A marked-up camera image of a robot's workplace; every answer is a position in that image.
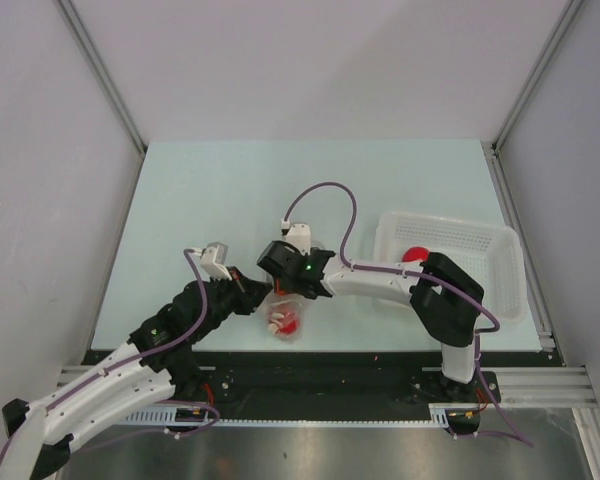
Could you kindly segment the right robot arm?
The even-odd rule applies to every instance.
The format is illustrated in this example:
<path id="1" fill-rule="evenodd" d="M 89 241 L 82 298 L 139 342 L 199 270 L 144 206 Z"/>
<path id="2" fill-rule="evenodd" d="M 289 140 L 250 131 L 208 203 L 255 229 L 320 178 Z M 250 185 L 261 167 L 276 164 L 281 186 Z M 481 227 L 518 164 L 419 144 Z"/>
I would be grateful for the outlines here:
<path id="1" fill-rule="evenodd" d="M 331 250 L 299 248 L 276 240 L 258 267 L 287 294 L 307 299 L 359 296 L 409 306 L 430 337 L 441 345 L 441 388 L 453 401 L 477 389 L 475 324 L 482 314 L 483 287 L 446 255 L 423 261 L 356 263 Z"/>

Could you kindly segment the clear polka dot zip bag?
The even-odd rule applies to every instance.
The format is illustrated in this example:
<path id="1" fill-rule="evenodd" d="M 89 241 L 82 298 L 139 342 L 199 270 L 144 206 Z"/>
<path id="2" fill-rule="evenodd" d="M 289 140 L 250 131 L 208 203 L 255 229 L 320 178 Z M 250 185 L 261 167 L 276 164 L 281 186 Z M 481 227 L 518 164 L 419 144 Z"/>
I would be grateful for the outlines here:
<path id="1" fill-rule="evenodd" d="M 262 306 L 267 331 L 279 340 L 295 341 L 301 334 L 308 305 L 309 301 L 300 295 L 268 295 Z"/>

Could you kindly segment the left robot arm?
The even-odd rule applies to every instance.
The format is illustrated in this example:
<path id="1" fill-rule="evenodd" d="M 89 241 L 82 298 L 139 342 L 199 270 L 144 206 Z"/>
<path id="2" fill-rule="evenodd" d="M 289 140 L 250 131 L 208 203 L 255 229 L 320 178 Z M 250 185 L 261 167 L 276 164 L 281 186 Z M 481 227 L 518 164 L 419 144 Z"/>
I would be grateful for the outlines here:
<path id="1" fill-rule="evenodd" d="M 128 415 L 194 397 L 201 376 L 193 345 L 228 317 L 256 312 L 271 289 L 235 267 L 226 279 L 196 279 L 81 376 L 42 399 L 7 403 L 0 479 L 45 479 Z"/>

